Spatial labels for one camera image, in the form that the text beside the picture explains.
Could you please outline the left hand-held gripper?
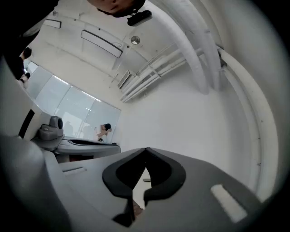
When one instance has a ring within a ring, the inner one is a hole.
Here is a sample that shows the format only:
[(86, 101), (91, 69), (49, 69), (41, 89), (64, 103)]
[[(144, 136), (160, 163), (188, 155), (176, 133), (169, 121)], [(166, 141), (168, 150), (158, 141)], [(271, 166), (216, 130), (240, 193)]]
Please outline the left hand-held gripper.
[(58, 155), (104, 157), (121, 153), (117, 144), (64, 138), (62, 118), (51, 116), (41, 109), (30, 109), (18, 136)]

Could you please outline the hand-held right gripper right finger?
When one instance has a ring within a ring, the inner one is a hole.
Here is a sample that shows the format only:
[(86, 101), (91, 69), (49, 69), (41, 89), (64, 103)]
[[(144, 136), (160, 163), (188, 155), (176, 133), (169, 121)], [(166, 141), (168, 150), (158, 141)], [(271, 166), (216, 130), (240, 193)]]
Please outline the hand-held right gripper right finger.
[[(158, 154), (172, 158), (186, 172), (183, 186), (170, 198), (149, 201), (135, 222), (140, 232), (240, 232), (255, 217), (261, 202), (245, 185), (215, 165), (154, 148)], [(211, 192), (212, 186), (224, 189), (247, 212), (234, 223)]]

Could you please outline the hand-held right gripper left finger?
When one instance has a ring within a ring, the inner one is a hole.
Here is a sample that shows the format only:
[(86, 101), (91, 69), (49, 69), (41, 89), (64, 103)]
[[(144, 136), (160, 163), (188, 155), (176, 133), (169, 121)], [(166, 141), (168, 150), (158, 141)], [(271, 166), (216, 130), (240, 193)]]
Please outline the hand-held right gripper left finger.
[(52, 227), (146, 227), (146, 213), (134, 217), (132, 189), (116, 171), (145, 149), (59, 164), (45, 152), (45, 217)]

